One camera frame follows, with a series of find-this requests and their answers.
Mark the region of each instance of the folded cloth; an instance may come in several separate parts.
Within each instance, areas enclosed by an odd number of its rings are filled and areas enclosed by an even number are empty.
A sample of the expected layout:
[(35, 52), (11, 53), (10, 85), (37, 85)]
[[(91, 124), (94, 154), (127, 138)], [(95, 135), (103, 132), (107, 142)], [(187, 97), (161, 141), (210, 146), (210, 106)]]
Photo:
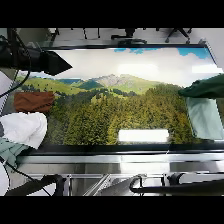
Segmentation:
[(14, 107), (17, 112), (48, 112), (53, 101), (53, 92), (25, 92), (14, 95)]
[(197, 80), (191, 86), (178, 91), (180, 96), (193, 98), (223, 98), (224, 74), (209, 79)]
[[(23, 150), (28, 148), (29, 147), (26, 145), (13, 143), (7, 139), (0, 138), (0, 156), (15, 168), (17, 168), (16, 156), (18, 156)], [(9, 166), (7, 165), (4, 166), (7, 171), (12, 171), (12, 169)]]
[(12, 113), (0, 118), (3, 138), (38, 149), (47, 132), (47, 119), (42, 113)]
[(186, 104), (194, 137), (211, 140), (224, 139), (216, 100), (187, 97)]

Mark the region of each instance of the displayed landscape image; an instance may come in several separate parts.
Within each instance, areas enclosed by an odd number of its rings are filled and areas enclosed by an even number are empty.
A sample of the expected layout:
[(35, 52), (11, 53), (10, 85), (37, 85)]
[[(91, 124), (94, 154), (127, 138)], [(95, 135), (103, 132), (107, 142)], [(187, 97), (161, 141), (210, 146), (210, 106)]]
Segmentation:
[[(55, 94), (54, 104), (46, 114), (44, 144), (116, 145), (121, 144), (121, 129), (167, 129), (170, 143), (201, 142), (192, 136), (185, 101), (178, 90), (197, 79), (217, 75), (192, 73), (192, 66), (214, 64), (205, 48), (57, 53), (73, 68), (55, 77), (32, 73), (19, 89)], [(20, 72), (16, 82), (25, 75)], [(222, 105), (219, 109), (224, 115)]]

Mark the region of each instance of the wire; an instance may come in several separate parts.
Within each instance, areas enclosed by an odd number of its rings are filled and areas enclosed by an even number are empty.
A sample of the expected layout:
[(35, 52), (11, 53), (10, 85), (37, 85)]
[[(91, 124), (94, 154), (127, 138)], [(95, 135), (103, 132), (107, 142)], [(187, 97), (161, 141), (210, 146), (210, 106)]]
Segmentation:
[[(6, 160), (4, 160), (2, 157), (0, 157), (0, 161), (1, 161), (1, 162), (4, 161), (5, 165), (7, 165), (7, 166), (9, 166), (10, 168), (12, 168), (16, 173), (19, 173), (19, 174), (21, 174), (21, 175), (27, 177), (28, 179), (30, 179), (30, 180), (32, 180), (33, 182), (35, 182), (35, 183), (37, 183), (37, 184), (40, 185), (40, 182), (39, 182), (38, 180), (33, 179), (33, 178), (30, 177), (29, 175), (27, 175), (27, 174), (25, 174), (25, 173), (23, 173), (23, 172), (17, 170), (14, 166), (12, 166), (10, 163), (8, 163)], [(51, 196), (51, 194), (50, 194), (44, 187), (41, 186), (41, 189), (43, 189), (44, 192), (45, 192), (48, 196)]]
[(26, 80), (29, 78), (30, 73), (31, 73), (31, 57), (30, 57), (30, 53), (29, 53), (27, 47), (25, 46), (25, 44), (23, 43), (23, 41), (20, 39), (19, 35), (16, 33), (16, 31), (15, 31), (14, 29), (12, 29), (12, 30), (15, 32), (15, 35), (16, 35), (17, 39), (19, 40), (19, 42), (21, 43), (21, 45), (23, 46), (24, 50), (26, 51), (26, 53), (27, 53), (27, 55), (28, 55), (28, 57), (29, 57), (29, 71), (28, 71), (26, 77), (23, 79), (23, 81), (22, 81), (21, 83), (19, 83), (19, 84), (18, 84), (17, 86), (15, 86), (15, 87), (11, 88), (10, 90), (6, 91), (5, 93), (1, 94), (1, 95), (0, 95), (0, 98), (2, 98), (3, 96), (5, 96), (5, 95), (11, 93), (12, 91), (18, 89), (20, 86), (22, 86), (23, 83), (26, 82)]

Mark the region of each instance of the black cable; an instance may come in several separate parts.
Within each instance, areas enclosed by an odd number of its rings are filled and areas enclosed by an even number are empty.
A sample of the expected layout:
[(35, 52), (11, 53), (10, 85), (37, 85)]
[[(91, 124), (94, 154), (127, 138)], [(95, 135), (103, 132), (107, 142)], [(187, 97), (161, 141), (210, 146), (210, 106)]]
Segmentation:
[(5, 96), (5, 95), (11, 93), (12, 91), (18, 89), (20, 86), (22, 86), (23, 83), (26, 82), (26, 80), (29, 78), (30, 73), (31, 73), (31, 57), (30, 57), (30, 53), (29, 53), (27, 47), (25, 46), (25, 44), (23, 43), (23, 41), (20, 39), (19, 35), (16, 33), (16, 31), (15, 31), (14, 29), (12, 29), (12, 30), (15, 32), (15, 35), (16, 35), (17, 39), (19, 40), (19, 42), (21, 43), (21, 45), (23, 46), (24, 50), (26, 51), (26, 53), (27, 53), (27, 55), (28, 55), (28, 57), (29, 57), (29, 64), (30, 64), (30, 65), (29, 65), (29, 71), (28, 71), (26, 77), (23, 79), (23, 81), (22, 81), (21, 83), (19, 83), (19, 84), (18, 84), (17, 86), (15, 86), (15, 87), (11, 88), (10, 90), (6, 91), (5, 93), (1, 94), (1, 95), (0, 95), (0, 98), (2, 98), (3, 96)]
[[(2, 162), (2, 163), (4, 162), (7, 166), (9, 166), (10, 168), (12, 168), (12, 170), (14, 170), (16, 173), (19, 173), (19, 174), (21, 174), (21, 175), (27, 177), (28, 179), (30, 179), (30, 180), (32, 180), (33, 182), (35, 182), (35, 183), (37, 183), (37, 184), (40, 185), (40, 182), (39, 182), (38, 180), (33, 179), (33, 178), (30, 177), (29, 175), (27, 175), (27, 174), (25, 174), (25, 173), (23, 173), (23, 172), (17, 170), (14, 166), (12, 166), (10, 163), (8, 163), (7, 161), (5, 161), (1, 156), (0, 156), (0, 162)], [(41, 186), (41, 189), (43, 189), (44, 192), (45, 192), (48, 196), (51, 196), (51, 194), (50, 194), (47, 190), (45, 190), (44, 187)]]

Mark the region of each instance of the brown cloth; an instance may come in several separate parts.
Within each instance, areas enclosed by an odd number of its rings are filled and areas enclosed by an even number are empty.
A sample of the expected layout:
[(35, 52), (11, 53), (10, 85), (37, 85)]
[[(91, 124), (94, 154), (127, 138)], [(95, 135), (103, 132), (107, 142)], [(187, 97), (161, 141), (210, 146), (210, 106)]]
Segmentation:
[(48, 112), (53, 101), (53, 92), (25, 92), (14, 95), (14, 107), (17, 112)]

